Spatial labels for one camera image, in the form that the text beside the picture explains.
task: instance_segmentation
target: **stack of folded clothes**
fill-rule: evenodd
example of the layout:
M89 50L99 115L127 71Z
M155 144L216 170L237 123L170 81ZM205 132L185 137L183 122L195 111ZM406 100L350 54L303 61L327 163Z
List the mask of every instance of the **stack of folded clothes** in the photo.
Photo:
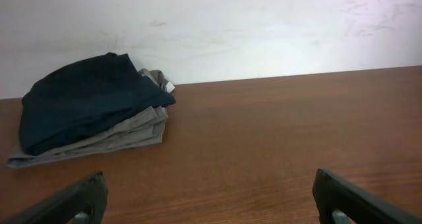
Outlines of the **stack of folded clothes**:
M159 70L137 72L129 56L108 53L67 65L23 97L13 168L162 142L174 97Z

